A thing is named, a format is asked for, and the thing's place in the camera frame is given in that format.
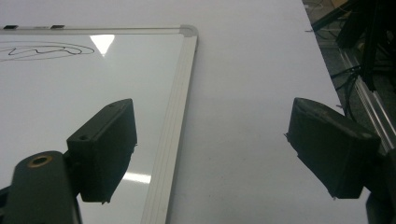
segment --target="scribble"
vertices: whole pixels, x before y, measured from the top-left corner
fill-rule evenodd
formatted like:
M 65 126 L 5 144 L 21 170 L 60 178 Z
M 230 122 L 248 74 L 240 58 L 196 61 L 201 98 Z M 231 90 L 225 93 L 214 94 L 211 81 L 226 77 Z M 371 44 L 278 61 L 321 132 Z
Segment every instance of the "scribble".
M 94 52 L 94 49 L 88 47 L 58 42 L 0 42 L 0 62 L 47 60 Z

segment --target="gray plastic corner cap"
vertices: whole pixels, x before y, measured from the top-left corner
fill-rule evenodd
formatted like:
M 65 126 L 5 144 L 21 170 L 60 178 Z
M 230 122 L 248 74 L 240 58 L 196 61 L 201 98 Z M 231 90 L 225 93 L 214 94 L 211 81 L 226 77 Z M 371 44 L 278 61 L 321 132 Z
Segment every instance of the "gray plastic corner cap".
M 180 25 L 180 33 L 184 37 L 198 36 L 198 29 L 193 25 Z

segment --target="white table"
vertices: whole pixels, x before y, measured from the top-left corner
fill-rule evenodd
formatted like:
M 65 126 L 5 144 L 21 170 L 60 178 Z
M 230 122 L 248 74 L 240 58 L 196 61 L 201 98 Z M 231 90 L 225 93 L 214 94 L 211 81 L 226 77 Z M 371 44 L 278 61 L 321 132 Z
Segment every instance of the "white table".
M 301 1 L 1 0 L 0 22 L 198 29 L 169 223 L 367 223 L 283 135 L 294 97 L 341 112 Z

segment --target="dark floor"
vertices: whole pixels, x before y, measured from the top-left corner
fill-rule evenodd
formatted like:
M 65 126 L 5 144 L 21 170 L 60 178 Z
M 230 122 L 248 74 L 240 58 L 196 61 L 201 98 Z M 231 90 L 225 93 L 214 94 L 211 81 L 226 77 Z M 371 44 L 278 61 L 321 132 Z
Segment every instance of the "dark floor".
M 303 0 L 303 3 L 311 22 L 320 19 L 334 9 L 331 0 Z M 341 57 L 340 49 L 334 44 L 335 38 L 338 36 L 346 18 L 347 17 L 342 17 L 316 32 L 317 41 L 330 75 L 337 74 L 347 69 L 343 58 Z M 355 55 L 358 59 L 361 56 L 361 46 L 361 43 L 357 43 L 356 47 L 353 49 L 354 52 L 356 52 Z M 376 58 L 376 64 L 391 65 L 389 59 L 383 53 L 381 53 L 381 51 L 378 51 Z M 390 73 L 391 76 L 388 72 L 389 68 L 384 68 L 384 71 L 387 72 L 377 72 L 374 76 L 374 80 L 375 87 L 384 103 L 385 108 L 387 109 L 390 118 L 392 120 L 396 120 L 396 90 L 394 85 L 394 83 L 396 83 L 396 76 L 394 74 L 394 68 L 392 69 L 393 70 L 390 70 L 393 73 Z M 344 74 L 334 78 L 332 80 L 334 87 L 337 88 L 343 85 L 349 76 L 350 74 Z M 347 106 L 346 99 L 348 99 L 350 103 L 350 110 L 352 111 L 353 117 L 356 119 L 356 121 L 366 128 L 374 131 L 374 126 L 361 103 L 359 95 L 356 93 L 354 88 L 352 89 L 353 91 L 347 97 L 345 95 L 345 88 L 337 91 L 343 108 Z

